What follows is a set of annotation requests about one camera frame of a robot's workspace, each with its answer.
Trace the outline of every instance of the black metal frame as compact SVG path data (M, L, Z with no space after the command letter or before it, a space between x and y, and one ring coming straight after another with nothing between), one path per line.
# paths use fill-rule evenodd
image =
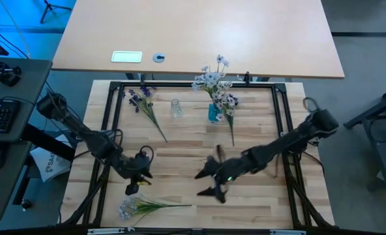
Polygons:
M121 105L122 105L122 98L123 98L123 90L126 86L140 86L141 83L136 83L136 82L111 82L109 86L109 93L108 93L108 99L106 101L106 108L104 111L104 117L102 121L102 130L105 130L108 126L108 120L110 116L110 111L111 111L111 104L113 100L113 94L115 93L116 90L118 90L118 96L117 96L117 102L116 102L116 107L115 107L115 113L113 116L113 121L112 121L112 130L116 130L117 128L117 122L119 120L119 114L121 111ZM185 83L185 82L144 82L144 86L155 86L155 87L190 87L190 83ZM280 136L284 130L283 130L283 124L282 124L282 117L280 114L280 106L279 106L279 101L278 101L278 94L281 94L283 105L284 105L284 111L285 111L285 118L286 118L286 123L287 123L287 128L288 131L293 130L293 124L291 122L291 114L290 114L290 108L288 104L288 98L287 98L287 91L286 91L286 85L285 84L252 84L250 83L250 80L247 79L245 83L240 83L240 84L233 84L234 88L266 88L270 89L272 96L273 96L273 105L275 108L275 116L276 116L276 125L277 125L277 130L278 130L278 135ZM292 179L294 178L291 169L290 169L290 162L289 162L289 153L284 152L282 153L282 160L283 160L283 165L284 165L284 173L286 175L286 187L288 191L288 197L289 197L289 205L290 205L290 211L291 211L291 219L293 222L293 227L294 228L306 228L306 227L311 227L311 220L310 220L310 214L308 212L308 209L306 206L303 206L303 216L304 216L304 225L301 224L298 214L297 214L297 207L296 207L296 202L295 202L295 196L294 196L294 188L292 184ZM302 176L302 170L299 161L297 160L297 155L293 156L293 163L295 165L295 173L296 173L296 180L297 184L300 187L300 191L303 192L304 195L306 195L305 190L304 190L304 183L303 183L303 176ZM98 161L95 161L93 165L93 171L92 171L92 176L90 180L90 186L89 186L89 191L93 188L93 185L95 184L97 178L98 178L98 172L100 168L100 163ZM100 196L98 198L98 207L96 209L96 215L92 223L89 222L89 217L91 213L91 204L90 206L86 209L84 215L83 215L83 225L94 225L94 226L100 226L100 222L102 219L102 211L104 207L104 200L106 196L106 188L107 188L107 183L105 183L102 188L100 189ZM144 228L143 230L149 231L149 232L173 232L175 229L169 228ZM193 234L203 234L205 233L223 233L223 234L243 234L243 232L251 233L251 234L269 234L270 230L269 229L208 229L208 228L203 228L200 229L200 231L196 231L195 229L192 228L191 232Z
M376 142L371 135L370 126L375 119L386 119L386 116L381 115L386 111L386 93L382 96L382 100L377 105L369 108L367 111L358 115L357 117L349 120L344 124L345 128L352 129L354 126L358 124L363 124L364 130L368 137L368 141L370 142L370 146L373 150L374 157L377 159L380 170L383 175L383 181L376 180L369 185L367 185L367 189L369 191L375 191L378 189L386 188L386 155L380 154L379 152L379 142Z

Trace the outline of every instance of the stand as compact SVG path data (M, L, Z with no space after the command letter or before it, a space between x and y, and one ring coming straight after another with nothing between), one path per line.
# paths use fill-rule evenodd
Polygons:
M386 111L386 93L382 96L382 100L380 103L371 107L367 111L358 115L357 117L349 120L344 124L345 128L351 129L358 124L363 124L364 130L367 134L368 141L370 142L371 148L373 149L373 153L375 158L378 160L380 165L380 171L383 175L383 180L375 181L369 185L367 185L367 189L369 191L375 191L377 189L386 188L386 155L381 154L379 150L380 143L376 142L371 135L371 124L376 119L386 119L386 116L380 115Z
M65 9L65 10L73 10L70 7L63 7L63 6L59 6L59 5L50 4L47 0L44 0L44 3L46 5L46 7L45 7L45 11L44 11L44 13L42 14L42 17L41 17L41 21L40 21L41 24L44 23L45 15L47 15L47 13L49 11L51 11L51 10L54 10L56 8Z

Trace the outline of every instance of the gray floor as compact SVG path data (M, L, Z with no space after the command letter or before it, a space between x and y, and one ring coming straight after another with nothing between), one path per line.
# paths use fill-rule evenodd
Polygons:
M15 1L6 0L8 5ZM68 13L58 12L50 16L47 24L39 25L42 1L29 1L27 7L35 11L19 20L21 11L13 14L18 23L26 27L64 27ZM72 1L57 0L53 4L70 4ZM386 32L386 0L323 0L331 31ZM11 25L0 10L0 25ZM20 48L22 42L15 32L3 33ZM25 37L30 44L33 58L52 59L61 38L60 34L32 34ZM343 80L303 80L306 94L315 98L319 105L328 108L340 123L378 102L386 92L386 38L335 37L338 54L346 78ZM122 79L124 74L97 72L52 72L48 79L54 90L62 93L80 116L84 115L91 83L94 79ZM159 79L182 79L185 76L158 76ZM45 119L36 112L31 123L41 129ZM48 124L46 130L55 130ZM370 193L366 184L375 178L378 165L372 158L364 130L343 128L334 136L321 141L321 160L325 166L335 222L342 228L386 232L386 190ZM57 209L62 200L67 176L49 183L33 180L27 190L27 198L33 203L32 210L22 212L18 206L9 206L0 222L0 229L37 227L55 224Z

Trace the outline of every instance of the wooden table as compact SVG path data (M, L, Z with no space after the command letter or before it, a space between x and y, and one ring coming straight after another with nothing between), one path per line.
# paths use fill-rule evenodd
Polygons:
M77 0L52 69L195 74L218 54L234 76L344 77L320 0Z
M84 117L84 123L91 129L100 129L109 85L108 80L93 82ZM302 106L303 85L289 83L286 87L291 117L296 127L306 116L306 110ZM232 88L231 92L241 100L234 120L235 147L232 147L226 122L215 125L207 121L210 98L204 91L194 92L188 87L157 88L153 98L154 110L169 140L168 143L165 143L145 114L135 113L134 107L128 103L128 98L124 99L118 124L118 128L123 130L124 134L124 154L134 156L145 144L151 145L156 153L151 164L153 184L141 186L140 193L152 200L168 204L193 205L187 208L160 209L144 217L137 227L291 228L290 207L281 159L278 161L277 178L273 178L275 161L257 174L241 176L230 186L225 204L220 204L214 198L196 196L197 192L208 188L211 184L210 178L194 180L194 176L203 168L206 156L213 154L217 144L225 147L228 157L238 157L244 149L269 143L278 136L273 114L273 98L269 89ZM109 123L114 113L116 96L113 99ZM173 119L170 116L172 99L180 100L183 117ZM85 144L80 144L76 154L86 149ZM309 147L308 152L318 157L315 147ZM64 220L71 216L86 196L93 163L94 158L89 153L73 162L61 208ZM333 224L320 165L303 156L301 167L308 198L322 216ZM111 170L102 227L131 226L139 219L135 217L123 222L117 212L123 201L127 183L128 180L122 179ZM90 222L94 218L97 199L94 199Z

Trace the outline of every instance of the glass vase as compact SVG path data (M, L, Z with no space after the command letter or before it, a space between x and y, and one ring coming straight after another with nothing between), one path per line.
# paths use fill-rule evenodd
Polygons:
M219 121L216 118L218 114L220 114L220 110L213 103L209 104L209 112L208 112L207 118L211 123Z

